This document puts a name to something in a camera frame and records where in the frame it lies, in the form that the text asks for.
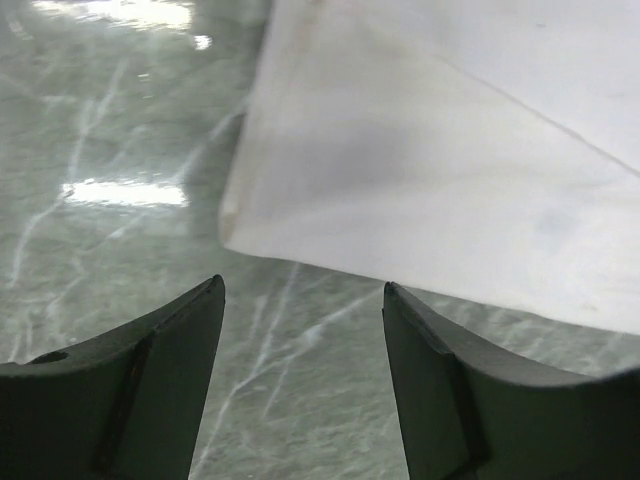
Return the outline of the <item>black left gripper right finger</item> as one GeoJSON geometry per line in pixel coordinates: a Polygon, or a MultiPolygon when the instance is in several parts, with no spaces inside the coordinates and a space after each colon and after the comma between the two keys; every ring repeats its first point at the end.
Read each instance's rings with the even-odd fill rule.
{"type": "Polygon", "coordinates": [[[383,324],[413,479],[635,479],[639,373],[594,378],[527,359],[401,286],[383,324]]]}

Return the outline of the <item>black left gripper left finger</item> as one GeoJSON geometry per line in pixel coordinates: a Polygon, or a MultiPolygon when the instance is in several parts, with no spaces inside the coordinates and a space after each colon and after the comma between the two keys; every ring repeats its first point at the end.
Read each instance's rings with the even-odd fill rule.
{"type": "Polygon", "coordinates": [[[5,479],[185,479],[216,357],[214,276],[89,340],[1,367],[5,479]]]}

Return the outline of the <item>cream white t-shirt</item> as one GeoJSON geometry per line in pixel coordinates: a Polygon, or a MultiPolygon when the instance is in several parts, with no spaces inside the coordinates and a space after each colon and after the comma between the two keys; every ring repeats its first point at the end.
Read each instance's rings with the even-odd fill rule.
{"type": "Polygon", "coordinates": [[[276,1],[222,244],[639,330],[635,1],[276,1]]]}

